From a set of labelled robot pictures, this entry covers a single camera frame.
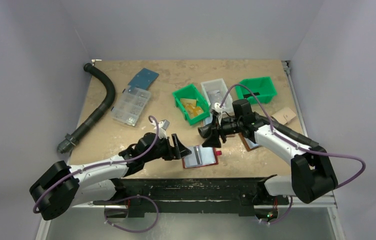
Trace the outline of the red leather card holder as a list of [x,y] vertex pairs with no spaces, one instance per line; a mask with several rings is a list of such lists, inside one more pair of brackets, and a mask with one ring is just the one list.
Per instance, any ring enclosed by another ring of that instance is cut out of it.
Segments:
[[201,145],[189,146],[191,154],[182,159],[184,169],[200,168],[212,165],[218,165],[218,157],[222,155],[220,150],[213,147],[202,147]]

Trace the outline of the green bin with yellow items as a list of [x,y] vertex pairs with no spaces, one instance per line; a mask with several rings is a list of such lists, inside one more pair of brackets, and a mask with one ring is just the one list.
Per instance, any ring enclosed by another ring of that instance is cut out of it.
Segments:
[[175,106],[182,112],[190,126],[210,116],[209,104],[195,85],[189,84],[172,93]]

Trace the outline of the white plastic bin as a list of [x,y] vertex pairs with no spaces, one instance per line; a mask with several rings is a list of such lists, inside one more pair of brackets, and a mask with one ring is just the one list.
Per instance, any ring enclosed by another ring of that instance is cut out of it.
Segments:
[[[203,81],[200,86],[208,105],[211,107],[214,107],[215,103],[221,104],[225,94],[228,92],[228,87],[223,78]],[[232,103],[233,98],[231,94],[228,94],[222,105],[223,111],[232,114],[234,112]]]

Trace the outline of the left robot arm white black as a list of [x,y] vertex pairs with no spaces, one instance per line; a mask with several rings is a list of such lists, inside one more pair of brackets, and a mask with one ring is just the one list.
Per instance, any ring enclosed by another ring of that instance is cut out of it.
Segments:
[[82,165],[57,161],[30,187],[32,211],[46,221],[52,220],[74,205],[89,202],[88,192],[93,193],[95,201],[101,200],[100,190],[106,190],[106,199],[118,205],[124,201],[125,191],[113,180],[133,175],[153,160],[180,160],[191,153],[175,133],[159,138],[148,132],[138,142],[104,160]]

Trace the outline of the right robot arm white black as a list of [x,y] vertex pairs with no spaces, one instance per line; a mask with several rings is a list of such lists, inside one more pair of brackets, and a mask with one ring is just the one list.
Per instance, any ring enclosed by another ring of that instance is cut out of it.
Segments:
[[221,148],[228,135],[244,138],[273,152],[290,166],[289,175],[259,181],[256,196],[264,204],[276,196],[295,196],[309,204],[339,185],[327,151],[310,138],[252,110],[246,99],[232,103],[233,115],[219,119],[212,111],[209,124],[198,128],[203,147]]

